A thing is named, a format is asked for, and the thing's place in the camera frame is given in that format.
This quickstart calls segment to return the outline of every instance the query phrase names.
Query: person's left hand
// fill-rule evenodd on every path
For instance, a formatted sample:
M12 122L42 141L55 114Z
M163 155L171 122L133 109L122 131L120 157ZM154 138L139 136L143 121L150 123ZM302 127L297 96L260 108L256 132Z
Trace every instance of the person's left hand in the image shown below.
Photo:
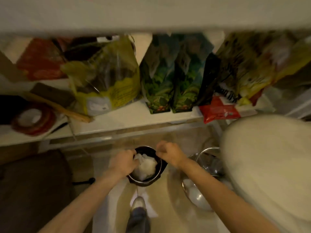
M113 156L109 169L113 170L123 178L129 175L139 165L139 160L133 160L135 150L123 150Z

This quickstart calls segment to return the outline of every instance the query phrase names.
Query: toilet lid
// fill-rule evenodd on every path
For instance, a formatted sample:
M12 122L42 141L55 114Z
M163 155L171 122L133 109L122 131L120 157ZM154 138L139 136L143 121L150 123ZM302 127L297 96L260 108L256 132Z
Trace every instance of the toilet lid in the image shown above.
M244 198L286 229L310 223L309 123L280 115L242 118L224 132L220 149Z

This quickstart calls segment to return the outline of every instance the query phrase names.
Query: wooden stick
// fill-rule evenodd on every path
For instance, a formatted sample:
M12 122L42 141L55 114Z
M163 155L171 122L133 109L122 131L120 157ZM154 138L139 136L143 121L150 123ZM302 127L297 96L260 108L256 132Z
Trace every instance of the wooden stick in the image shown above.
M83 114L76 113L74 111L65 109L61 105L59 105L53 101L49 101L49 100L47 100L41 96L37 96L36 94L26 92L25 96L31 100L36 101L36 102L46 103L47 105L51 106L53 109L57 110L58 112L63 113L69 117L72 117L78 121L85 122L85 123L89 123L92 121L92 118L87 116L87 115L83 115Z

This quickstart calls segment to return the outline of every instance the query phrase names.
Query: white shoe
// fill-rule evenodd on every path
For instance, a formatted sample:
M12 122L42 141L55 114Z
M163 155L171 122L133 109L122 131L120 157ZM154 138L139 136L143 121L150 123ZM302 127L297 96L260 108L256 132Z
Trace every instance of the white shoe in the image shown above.
M139 207L146 209L145 201L141 196L138 196L136 199L134 199L131 211L133 211L135 208L139 208Z

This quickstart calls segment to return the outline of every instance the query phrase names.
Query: jeans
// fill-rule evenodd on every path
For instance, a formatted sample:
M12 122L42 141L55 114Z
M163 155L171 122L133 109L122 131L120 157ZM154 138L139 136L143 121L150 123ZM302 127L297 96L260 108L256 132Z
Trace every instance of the jeans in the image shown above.
M135 208L130 213L125 233L149 233L150 221L144 208Z

